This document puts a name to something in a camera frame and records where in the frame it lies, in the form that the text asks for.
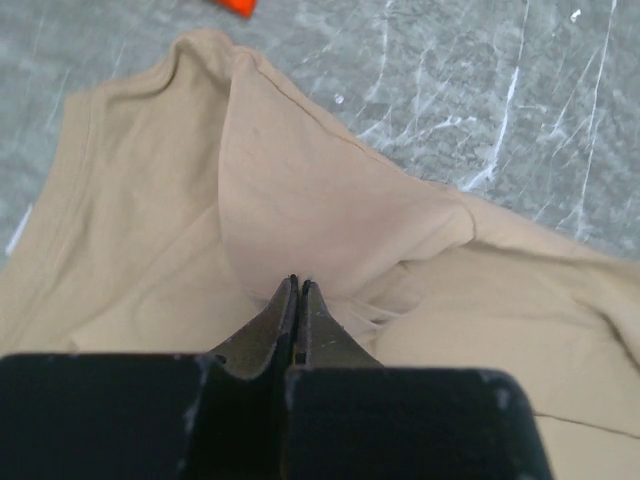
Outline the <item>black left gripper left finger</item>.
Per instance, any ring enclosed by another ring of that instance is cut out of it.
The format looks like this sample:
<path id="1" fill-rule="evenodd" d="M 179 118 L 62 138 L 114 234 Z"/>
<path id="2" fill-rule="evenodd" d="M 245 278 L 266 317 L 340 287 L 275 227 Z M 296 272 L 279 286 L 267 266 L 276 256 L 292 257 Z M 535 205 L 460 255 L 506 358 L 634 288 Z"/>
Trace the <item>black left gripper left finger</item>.
<path id="1" fill-rule="evenodd" d="M 298 281 L 196 354 L 9 355 L 5 479 L 275 479 Z"/>

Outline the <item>orange t shirt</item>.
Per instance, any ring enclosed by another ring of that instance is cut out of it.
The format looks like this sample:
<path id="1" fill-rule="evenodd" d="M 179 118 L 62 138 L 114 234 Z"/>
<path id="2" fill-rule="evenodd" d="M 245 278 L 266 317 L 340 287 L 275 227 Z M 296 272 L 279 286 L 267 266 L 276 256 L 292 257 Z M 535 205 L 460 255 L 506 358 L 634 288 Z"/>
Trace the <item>orange t shirt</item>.
<path id="1" fill-rule="evenodd" d="M 257 5 L 257 0 L 213 0 L 213 2 L 243 18 L 250 18 Z"/>

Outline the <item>beige t shirt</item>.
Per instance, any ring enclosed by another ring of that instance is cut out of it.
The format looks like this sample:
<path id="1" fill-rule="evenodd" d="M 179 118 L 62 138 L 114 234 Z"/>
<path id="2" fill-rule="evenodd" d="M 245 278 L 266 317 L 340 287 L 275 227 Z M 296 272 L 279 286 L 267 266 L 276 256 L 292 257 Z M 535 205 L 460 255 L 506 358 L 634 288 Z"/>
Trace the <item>beige t shirt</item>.
<path id="1" fill-rule="evenodd" d="M 638 265 L 407 175 L 218 31 L 67 98 L 1 349 L 204 351 L 292 274 L 384 364 L 512 374 L 557 478 L 638 477 Z"/>

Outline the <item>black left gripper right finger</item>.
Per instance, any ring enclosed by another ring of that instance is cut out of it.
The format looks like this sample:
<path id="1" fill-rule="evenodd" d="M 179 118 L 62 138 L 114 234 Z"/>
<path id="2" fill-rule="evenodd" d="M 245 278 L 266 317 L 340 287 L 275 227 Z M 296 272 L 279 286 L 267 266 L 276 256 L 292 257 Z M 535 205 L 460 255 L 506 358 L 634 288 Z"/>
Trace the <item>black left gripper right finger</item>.
<path id="1" fill-rule="evenodd" d="M 483 368 L 385 367 L 305 282 L 286 374 L 288 479 L 548 479 L 526 394 Z"/>

